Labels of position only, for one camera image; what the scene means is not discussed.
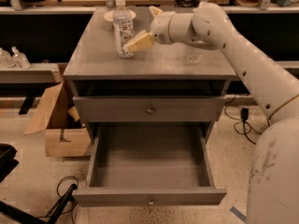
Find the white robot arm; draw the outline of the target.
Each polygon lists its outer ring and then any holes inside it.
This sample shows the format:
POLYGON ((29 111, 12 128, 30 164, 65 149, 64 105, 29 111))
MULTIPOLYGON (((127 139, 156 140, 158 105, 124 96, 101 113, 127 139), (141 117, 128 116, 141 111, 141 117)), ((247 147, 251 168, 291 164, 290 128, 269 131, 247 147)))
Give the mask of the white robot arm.
POLYGON ((124 45, 154 43, 218 49, 267 116, 249 172, 246 224, 299 224, 299 80, 249 42, 220 6, 202 2, 192 13, 150 7, 153 21, 124 45))

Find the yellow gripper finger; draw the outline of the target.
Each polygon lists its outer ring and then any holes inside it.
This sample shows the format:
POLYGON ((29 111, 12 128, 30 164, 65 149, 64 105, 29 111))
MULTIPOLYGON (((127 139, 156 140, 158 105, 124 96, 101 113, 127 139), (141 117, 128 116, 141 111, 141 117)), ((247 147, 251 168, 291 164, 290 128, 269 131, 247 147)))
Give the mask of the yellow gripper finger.
POLYGON ((132 40, 123 46, 126 52, 136 52, 144 49, 149 49, 155 43, 155 39, 150 32, 145 30, 138 33, 132 40))
POLYGON ((149 6, 149 12, 153 18, 157 17, 158 15, 162 14, 163 11, 155 6, 149 6))

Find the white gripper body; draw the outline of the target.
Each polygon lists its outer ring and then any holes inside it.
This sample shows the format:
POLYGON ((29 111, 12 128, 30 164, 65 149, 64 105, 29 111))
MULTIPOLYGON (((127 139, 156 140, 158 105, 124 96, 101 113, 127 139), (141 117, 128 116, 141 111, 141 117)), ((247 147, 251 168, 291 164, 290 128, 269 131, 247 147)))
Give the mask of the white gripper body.
POLYGON ((175 13, 173 11, 166 11, 158 14, 153 19, 150 25, 150 32, 158 43, 166 45, 173 43, 170 37, 169 27, 174 15, 175 13))

